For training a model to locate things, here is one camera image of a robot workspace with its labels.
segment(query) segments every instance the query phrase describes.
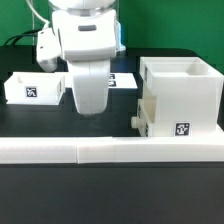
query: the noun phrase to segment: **large white box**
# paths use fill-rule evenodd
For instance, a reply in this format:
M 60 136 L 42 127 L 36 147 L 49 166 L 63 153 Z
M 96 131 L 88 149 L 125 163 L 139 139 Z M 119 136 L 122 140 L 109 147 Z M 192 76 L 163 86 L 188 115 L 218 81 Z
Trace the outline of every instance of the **large white box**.
M 216 130 L 223 75 L 203 60 L 142 57 L 142 100 L 133 127 L 142 136 L 202 136 Z

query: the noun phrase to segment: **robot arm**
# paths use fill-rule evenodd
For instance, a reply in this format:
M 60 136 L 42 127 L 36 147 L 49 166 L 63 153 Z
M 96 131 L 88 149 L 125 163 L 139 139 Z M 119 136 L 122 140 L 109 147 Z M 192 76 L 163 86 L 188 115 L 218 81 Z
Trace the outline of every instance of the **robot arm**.
M 37 61 L 48 72 L 56 69 L 58 56 L 67 62 L 81 114 L 101 113 L 107 105 L 110 60 L 119 46 L 115 1 L 49 0 L 53 32 L 38 34 Z

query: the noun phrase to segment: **white box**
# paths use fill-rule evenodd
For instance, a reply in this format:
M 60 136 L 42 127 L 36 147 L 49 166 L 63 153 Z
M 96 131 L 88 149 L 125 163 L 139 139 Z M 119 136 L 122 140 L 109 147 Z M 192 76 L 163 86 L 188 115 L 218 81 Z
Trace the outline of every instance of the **white box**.
M 133 127 L 140 125 L 142 136 L 202 136 L 215 131 L 223 86 L 217 70 L 197 57 L 142 57 L 140 75 L 143 96 Z
M 4 86 L 8 104 L 58 105 L 65 78 L 62 73 L 14 72 Z

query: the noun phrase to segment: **black cable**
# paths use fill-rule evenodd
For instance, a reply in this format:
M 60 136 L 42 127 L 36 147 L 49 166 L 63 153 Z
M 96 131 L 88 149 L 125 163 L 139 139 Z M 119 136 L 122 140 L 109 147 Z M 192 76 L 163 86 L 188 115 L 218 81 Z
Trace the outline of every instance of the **black cable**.
M 21 34 L 21 35 L 17 35 L 17 36 L 13 36 L 13 37 L 10 37 L 5 43 L 4 43 L 4 46 L 6 46 L 11 40 L 15 39 L 15 38 L 19 38 L 21 39 L 22 37 L 35 37 L 36 35 L 35 34 Z
M 23 35 L 23 34 L 37 33 L 37 32 L 39 32 L 41 30 L 42 29 L 28 30 L 28 31 L 22 33 L 21 35 Z M 18 37 L 16 37 L 15 40 L 11 43 L 11 45 L 15 45 L 21 38 L 22 38 L 22 36 L 20 36 L 20 35 Z

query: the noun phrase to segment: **black table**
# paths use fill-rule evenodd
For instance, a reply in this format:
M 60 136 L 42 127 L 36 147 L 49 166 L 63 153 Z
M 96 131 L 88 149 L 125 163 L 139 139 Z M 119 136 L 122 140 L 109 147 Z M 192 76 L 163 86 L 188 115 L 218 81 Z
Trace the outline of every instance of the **black table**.
M 133 72 L 140 90 L 139 56 L 196 54 L 128 49 L 113 61 L 112 72 Z M 3 83 L 12 72 L 41 70 L 31 46 L 1 47 L 0 59 L 1 137 L 138 136 L 129 122 L 141 91 L 110 90 L 106 112 L 92 118 L 77 114 L 69 90 L 58 107 L 6 105 Z M 66 71 L 63 62 L 58 70 Z M 74 125 L 85 127 L 77 131 Z M 224 222 L 223 163 L 1 165 L 0 180 L 2 224 Z

